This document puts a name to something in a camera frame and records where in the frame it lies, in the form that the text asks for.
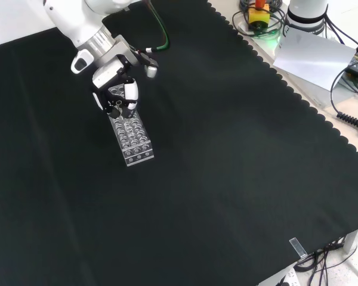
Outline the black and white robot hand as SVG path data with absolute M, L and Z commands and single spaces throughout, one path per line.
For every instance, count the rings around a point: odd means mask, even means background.
M 117 55 L 93 75 L 92 95 L 101 111 L 117 119 L 132 118 L 139 99 L 136 80 L 127 75 L 132 66 L 123 55 Z

